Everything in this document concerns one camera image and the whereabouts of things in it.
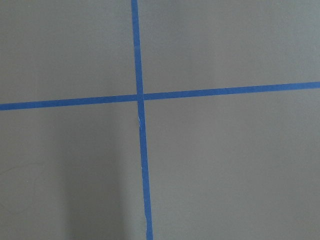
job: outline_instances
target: gray wall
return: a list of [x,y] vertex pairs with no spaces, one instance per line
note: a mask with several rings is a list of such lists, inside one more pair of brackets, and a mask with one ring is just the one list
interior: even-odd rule
[[[138,0],[145,93],[319,81],[316,0]],[[0,104],[136,93],[129,0],[0,2]],[[145,102],[155,240],[318,240],[318,89]],[[142,240],[136,102],[0,112],[1,240]]]

